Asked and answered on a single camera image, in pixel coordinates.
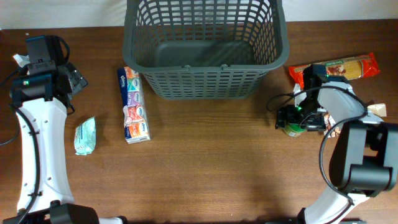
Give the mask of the green lid jar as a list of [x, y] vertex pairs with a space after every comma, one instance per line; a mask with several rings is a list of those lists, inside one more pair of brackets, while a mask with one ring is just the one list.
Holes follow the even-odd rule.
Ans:
[[302, 133], [305, 133], [307, 130], [301, 128], [298, 124], [288, 123], [283, 128], [283, 131], [288, 136], [296, 138], [296, 137], [299, 137]]

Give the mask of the grey plastic shopping basket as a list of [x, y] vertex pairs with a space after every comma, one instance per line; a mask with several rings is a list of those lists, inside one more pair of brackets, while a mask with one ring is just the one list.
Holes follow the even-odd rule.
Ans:
[[287, 61], [281, 0], [128, 1], [123, 59], [169, 100], [246, 98]]

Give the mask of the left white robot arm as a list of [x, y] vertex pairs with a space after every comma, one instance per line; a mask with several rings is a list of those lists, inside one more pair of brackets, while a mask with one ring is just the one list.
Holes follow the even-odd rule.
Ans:
[[4, 223], [99, 223], [95, 210], [77, 205], [68, 183], [64, 131], [75, 94], [86, 81], [69, 62], [57, 35], [25, 40], [29, 63], [13, 79], [10, 97], [22, 138], [22, 187], [17, 215]]

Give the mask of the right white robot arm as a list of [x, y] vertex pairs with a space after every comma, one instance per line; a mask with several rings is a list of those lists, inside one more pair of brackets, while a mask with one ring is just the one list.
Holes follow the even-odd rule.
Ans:
[[296, 223], [340, 223], [359, 204], [392, 190], [397, 183], [397, 125], [373, 114], [344, 76], [324, 65], [303, 71], [303, 89], [289, 93], [298, 105], [283, 102], [275, 128], [293, 135], [324, 131], [318, 165], [327, 187]]

